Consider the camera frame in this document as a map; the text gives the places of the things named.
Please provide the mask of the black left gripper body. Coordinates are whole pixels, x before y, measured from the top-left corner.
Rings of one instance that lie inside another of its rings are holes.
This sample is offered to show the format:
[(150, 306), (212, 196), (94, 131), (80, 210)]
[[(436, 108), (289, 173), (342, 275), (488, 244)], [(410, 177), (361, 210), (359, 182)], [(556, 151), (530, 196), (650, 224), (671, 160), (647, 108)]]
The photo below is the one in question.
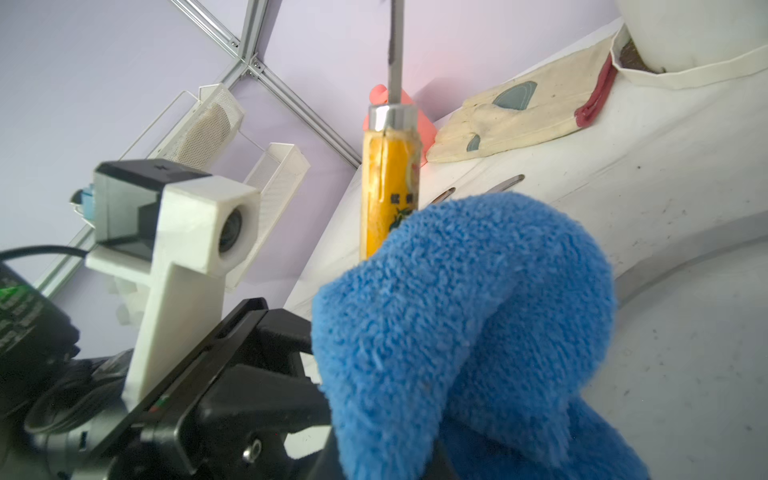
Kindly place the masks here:
[(261, 299), (241, 302), (99, 445), (80, 479), (312, 479), (318, 454), (292, 458), (288, 435), (330, 422), (305, 374), (311, 324)]

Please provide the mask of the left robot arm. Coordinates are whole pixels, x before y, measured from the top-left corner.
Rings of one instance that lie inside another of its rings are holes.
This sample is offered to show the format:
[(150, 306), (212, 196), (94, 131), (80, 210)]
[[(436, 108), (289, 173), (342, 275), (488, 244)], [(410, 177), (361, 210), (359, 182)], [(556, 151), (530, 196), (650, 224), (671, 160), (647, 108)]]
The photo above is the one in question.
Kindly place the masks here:
[(5, 479), (339, 479), (334, 440), (299, 459), (288, 435), (330, 409), (305, 375), (306, 320), (241, 302), (136, 407), (123, 356), (80, 360), (78, 330), (1, 270), (1, 475)]

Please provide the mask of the blue microfibre rag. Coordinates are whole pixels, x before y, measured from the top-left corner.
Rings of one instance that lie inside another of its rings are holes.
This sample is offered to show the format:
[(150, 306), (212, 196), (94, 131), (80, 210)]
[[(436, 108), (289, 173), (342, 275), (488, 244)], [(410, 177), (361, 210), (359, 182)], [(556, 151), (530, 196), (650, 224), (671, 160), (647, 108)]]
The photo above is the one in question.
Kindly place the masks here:
[(350, 479), (417, 479), (441, 442), (462, 479), (645, 479), (581, 396), (607, 353), (612, 269), (517, 193), (431, 206), (322, 287), (312, 343)]

